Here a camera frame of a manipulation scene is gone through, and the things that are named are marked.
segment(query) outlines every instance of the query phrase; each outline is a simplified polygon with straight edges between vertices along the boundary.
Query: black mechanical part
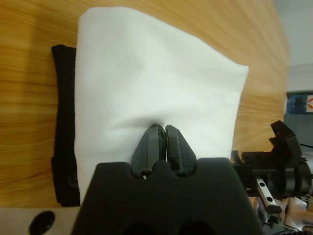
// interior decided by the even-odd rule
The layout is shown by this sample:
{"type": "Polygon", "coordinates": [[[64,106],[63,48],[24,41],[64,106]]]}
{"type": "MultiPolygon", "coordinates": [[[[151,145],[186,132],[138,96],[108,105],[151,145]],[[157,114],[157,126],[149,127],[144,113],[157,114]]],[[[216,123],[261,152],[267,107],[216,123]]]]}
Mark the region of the black mechanical part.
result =
{"type": "Polygon", "coordinates": [[[142,136],[132,157],[134,172],[152,169],[153,164],[166,158],[165,131],[160,125],[151,126],[142,136]]]}
{"type": "Polygon", "coordinates": [[[168,162],[157,161],[146,180],[136,179],[127,163],[99,164],[72,234],[136,232],[262,234],[245,189],[228,159],[199,159],[196,171],[186,177],[173,172],[168,162]]]}
{"type": "Polygon", "coordinates": [[[165,130],[167,161],[172,170],[181,176],[193,174],[197,163],[195,153],[177,128],[167,125],[165,130]]]}
{"type": "MultiPolygon", "coordinates": [[[[302,157],[305,159],[306,163],[309,166],[311,177],[313,179],[313,154],[310,152],[305,152],[302,154],[302,157]]],[[[311,185],[310,195],[313,195],[313,185],[311,185]]]]}
{"type": "Polygon", "coordinates": [[[55,215],[52,211],[44,211],[37,215],[29,226],[30,235],[43,235],[53,225],[55,215]]]}
{"type": "Polygon", "coordinates": [[[313,148],[313,146],[307,145],[307,144],[303,144],[303,143],[301,143],[300,146],[307,147],[307,148],[313,148]]]}
{"type": "MultiPolygon", "coordinates": [[[[284,123],[271,125],[276,137],[271,138],[271,152],[243,152],[245,164],[234,165],[246,188],[254,177],[262,177],[271,194],[278,199],[303,196],[310,192],[312,177],[296,135],[284,123]]],[[[252,187],[249,196],[257,196],[252,187]]]]}
{"type": "Polygon", "coordinates": [[[239,158],[237,150],[231,151],[230,158],[231,158],[231,160],[233,161],[233,163],[235,165],[242,165],[242,162],[241,162],[241,160],[239,158]]]}

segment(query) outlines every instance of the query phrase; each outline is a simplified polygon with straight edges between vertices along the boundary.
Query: wooden surface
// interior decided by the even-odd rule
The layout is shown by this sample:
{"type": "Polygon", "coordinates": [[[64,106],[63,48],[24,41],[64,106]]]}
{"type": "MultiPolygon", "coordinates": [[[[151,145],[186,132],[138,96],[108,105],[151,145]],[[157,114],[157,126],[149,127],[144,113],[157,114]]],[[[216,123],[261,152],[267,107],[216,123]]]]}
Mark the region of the wooden surface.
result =
{"type": "Polygon", "coordinates": [[[75,47],[80,15],[129,6],[249,66],[233,149],[270,150],[283,118],[289,48],[269,0],[1,0],[0,207],[58,206],[50,166],[57,113],[50,48],[75,47]]]}

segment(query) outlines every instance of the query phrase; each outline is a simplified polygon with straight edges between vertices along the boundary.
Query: white surface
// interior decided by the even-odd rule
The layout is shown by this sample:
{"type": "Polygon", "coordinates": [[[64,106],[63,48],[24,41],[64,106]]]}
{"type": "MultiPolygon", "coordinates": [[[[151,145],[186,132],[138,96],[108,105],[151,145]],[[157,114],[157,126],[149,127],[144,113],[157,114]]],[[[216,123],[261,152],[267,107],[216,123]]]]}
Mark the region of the white surface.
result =
{"type": "Polygon", "coordinates": [[[55,220],[45,235],[70,235],[80,207],[66,208],[0,208],[1,235],[29,235],[33,219],[44,211],[51,211],[55,220]]]}
{"type": "Polygon", "coordinates": [[[287,91],[313,91],[313,64],[303,64],[289,67],[287,91]]]}
{"type": "Polygon", "coordinates": [[[313,91],[313,0],[274,3],[290,45],[287,91],[313,91]]]}
{"type": "Polygon", "coordinates": [[[275,0],[290,45],[290,65],[313,63],[313,0],[275,0]]]}
{"type": "Polygon", "coordinates": [[[197,158],[230,157],[248,67],[200,39],[125,7],[79,21],[75,156],[83,200],[94,169],[130,162],[153,124],[178,128],[197,158]]]}

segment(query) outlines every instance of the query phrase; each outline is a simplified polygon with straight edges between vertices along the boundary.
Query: black cloth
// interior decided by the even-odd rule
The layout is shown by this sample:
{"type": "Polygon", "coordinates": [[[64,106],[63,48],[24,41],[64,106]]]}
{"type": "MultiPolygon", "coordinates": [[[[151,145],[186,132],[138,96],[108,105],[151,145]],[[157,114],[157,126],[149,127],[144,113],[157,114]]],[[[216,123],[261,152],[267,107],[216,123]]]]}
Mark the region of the black cloth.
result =
{"type": "Polygon", "coordinates": [[[80,205],[74,154],[74,81],[76,49],[65,45],[51,48],[58,80],[58,114],[54,156],[51,159],[53,183],[58,203],[63,207],[80,205]]]}

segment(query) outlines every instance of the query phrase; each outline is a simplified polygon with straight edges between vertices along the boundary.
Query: white cloth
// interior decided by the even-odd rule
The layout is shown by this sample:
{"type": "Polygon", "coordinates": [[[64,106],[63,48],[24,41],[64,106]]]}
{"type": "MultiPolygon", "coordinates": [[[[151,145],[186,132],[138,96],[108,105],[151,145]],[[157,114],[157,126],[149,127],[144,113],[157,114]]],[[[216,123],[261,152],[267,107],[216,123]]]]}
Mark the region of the white cloth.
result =
{"type": "Polygon", "coordinates": [[[79,20],[75,156],[83,200],[98,163],[130,162],[153,124],[178,128],[197,158],[230,157],[248,67],[126,7],[79,20]]]}

